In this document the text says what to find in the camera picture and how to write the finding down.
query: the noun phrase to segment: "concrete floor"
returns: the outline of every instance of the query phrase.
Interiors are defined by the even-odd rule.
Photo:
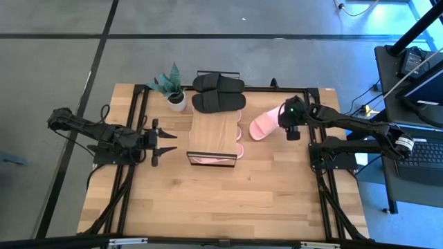
[[[0,1],[0,33],[101,33],[111,0]],[[358,12],[366,3],[349,3]],[[415,23],[404,3],[380,3],[368,15],[338,14],[333,1],[120,1],[111,33],[294,33],[400,35]],[[343,111],[378,80],[374,47],[391,41],[108,40],[85,117],[97,120],[117,82],[145,83],[176,62],[183,82],[196,70],[238,71],[249,85],[332,87]],[[98,45],[96,39],[0,39],[0,150],[29,164],[0,167],[0,241],[27,239],[53,179],[63,138],[46,128],[52,109],[75,109]],[[428,49],[426,43],[414,45]],[[376,93],[355,103],[359,106]],[[79,137],[78,142],[91,141]],[[75,234],[91,157],[76,147],[48,235]],[[443,209],[402,203],[387,215],[382,185],[360,184],[370,236],[376,241],[441,247]],[[170,246],[150,246],[171,248]]]

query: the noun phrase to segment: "wooden table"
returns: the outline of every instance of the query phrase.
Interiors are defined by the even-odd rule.
[[[107,122],[126,124],[133,88],[133,84],[116,85]],[[318,187],[315,174],[309,168],[308,127],[299,127],[301,139],[293,142],[286,141],[280,128],[259,142],[248,134],[248,126],[254,118],[281,105],[294,93],[244,92],[247,103],[239,122],[243,133],[239,142],[244,147],[244,155],[235,168],[192,166],[186,158],[193,94],[187,92],[188,107],[177,113],[169,109],[161,94],[149,92],[147,124],[159,118],[160,127],[178,136],[177,139],[160,139],[159,146],[177,146],[178,149],[164,154],[158,167],[151,167],[150,160],[136,167],[124,234],[323,240]],[[320,100],[338,109],[334,89],[320,89]],[[345,131],[338,128],[328,129],[327,134],[346,138]],[[341,207],[367,236],[355,179],[346,171],[334,172]],[[93,175],[79,232],[89,228],[108,204],[115,173],[116,166],[107,166]],[[119,214],[117,207],[111,231],[116,230]],[[331,208],[329,215],[336,236]]]

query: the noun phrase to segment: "keyboard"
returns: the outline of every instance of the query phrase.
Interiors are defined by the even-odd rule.
[[[443,140],[416,141],[411,157],[395,165],[404,180],[443,186]]]

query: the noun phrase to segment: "black slide sandal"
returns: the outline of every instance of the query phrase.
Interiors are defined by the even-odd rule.
[[[243,93],[244,81],[210,73],[197,76],[192,87],[200,93],[217,89],[220,93]]]
[[[201,113],[236,111],[246,106],[246,98],[241,93],[218,93],[212,90],[194,95],[192,105]]]

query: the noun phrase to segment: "computer monitor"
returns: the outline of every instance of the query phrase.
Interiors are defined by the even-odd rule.
[[[400,91],[397,98],[412,103],[443,106],[443,60]]]

